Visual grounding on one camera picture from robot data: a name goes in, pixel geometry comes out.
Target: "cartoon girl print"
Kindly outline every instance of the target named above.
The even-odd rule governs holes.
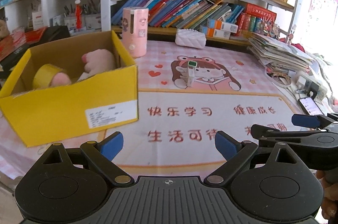
[[[188,79],[188,61],[196,61],[195,69],[195,89],[201,90],[231,90],[239,91],[241,84],[232,77],[230,72],[215,60],[203,57],[178,56],[177,60],[171,63],[172,80],[176,87],[180,89],[187,88]]]

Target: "red heart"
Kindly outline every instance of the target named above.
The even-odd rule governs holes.
[[[158,71],[158,72],[155,72],[153,70],[151,70],[150,72],[148,72],[148,74],[151,76],[151,77],[156,77],[156,76],[160,76],[161,73]]]

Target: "blue gripper pad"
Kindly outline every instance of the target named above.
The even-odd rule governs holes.
[[[215,135],[215,146],[217,151],[225,158],[225,160],[230,160],[233,158],[238,152],[238,145],[240,144],[232,137],[227,134],[217,132]]]
[[[118,132],[115,137],[108,137],[100,144],[100,153],[109,161],[112,161],[123,148],[123,135]]]
[[[317,129],[320,126],[320,121],[315,115],[294,114],[291,118],[294,126]]]

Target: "pink pen cup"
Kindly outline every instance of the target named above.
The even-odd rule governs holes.
[[[122,43],[133,58],[145,56],[148,39],[146,7],[125,7],[122,18]]]

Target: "pink plush paw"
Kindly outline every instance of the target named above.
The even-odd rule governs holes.
[[[51,87],[66,86],[72,84],[69,76],[63,72],[58,73],[53,77],[52,82],[50,82]]]

